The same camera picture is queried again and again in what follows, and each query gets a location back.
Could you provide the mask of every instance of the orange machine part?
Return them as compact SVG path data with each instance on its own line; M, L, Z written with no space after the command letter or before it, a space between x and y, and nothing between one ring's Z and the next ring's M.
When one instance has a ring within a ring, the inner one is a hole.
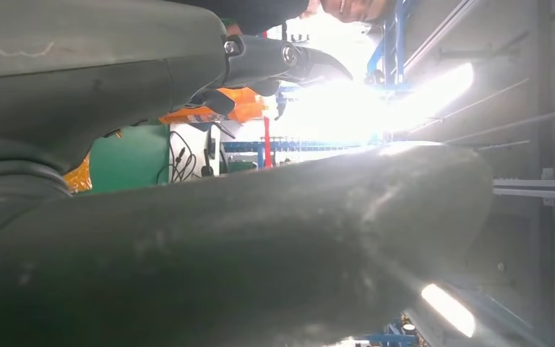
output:
M235 101L235 108L227 116L216 114L211 109L203 106L198 108L182 108L160 118L160 121L164 124L174 124L230 119L239 123L245 123L250 119L262 116L262 112L267 109L260 96L250 88L219 89L219 91Z
M86 155L82 165L65 175L65 182L71 193L86 192L93 188L90 180L90 154Z

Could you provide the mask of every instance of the blue steel frame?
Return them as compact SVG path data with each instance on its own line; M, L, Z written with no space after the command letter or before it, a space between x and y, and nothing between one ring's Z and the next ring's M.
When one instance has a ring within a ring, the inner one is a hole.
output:
M377 333L364 336L361 340L368 340L372 345L380 343L382 346L388 346L389 343L398 343L399 347L419 346L417 335L406 335L400 320L395 320L392 324L386 326L386 333Z
M367 75L372 75L377 70L377 64L383 59L385 73L382 89L401 90L405 81L405 21L407 20L413 3L416 0L396 0L395 15L390 21L382 24L384 36L377 45L367 63ZM387 67L388 61L394 59L396 68Z
M227 153L258 153L259 158L262 157L262 153L264 151L263 141L223 142L223 145L224 151ZM362 146L360 142L271 141L271 150L275 150L277 152L344 150L360 146Z

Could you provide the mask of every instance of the smiling man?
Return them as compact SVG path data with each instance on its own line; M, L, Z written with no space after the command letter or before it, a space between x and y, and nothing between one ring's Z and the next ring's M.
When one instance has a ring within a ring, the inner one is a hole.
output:
M342 22L381 20L392 12L396 0L167 0L216 13L224 20L229 34L258 35L286 20L315 12L317 3Z

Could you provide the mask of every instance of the dark hair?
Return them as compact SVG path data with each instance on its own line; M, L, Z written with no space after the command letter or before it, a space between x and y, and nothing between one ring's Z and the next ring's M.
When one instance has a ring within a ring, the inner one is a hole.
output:
M388 21L391 17L395 15L395 7L397 6L397 1L403 0L386 0L386 2L384 3L384 8L382 8L382 13L379 15L379 17L368 20L366 21L366 23L369 23L371 25L384 24L385 21Z

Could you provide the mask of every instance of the blue machinery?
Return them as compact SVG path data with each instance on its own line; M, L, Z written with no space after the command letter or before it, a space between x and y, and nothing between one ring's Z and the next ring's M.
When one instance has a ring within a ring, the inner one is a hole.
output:
M395 15L382 24L384 35L367 63L367 76L373 77L382 60L384 80L375 81L381 89L399 91L405 81L405 21L415 0L397 0Z

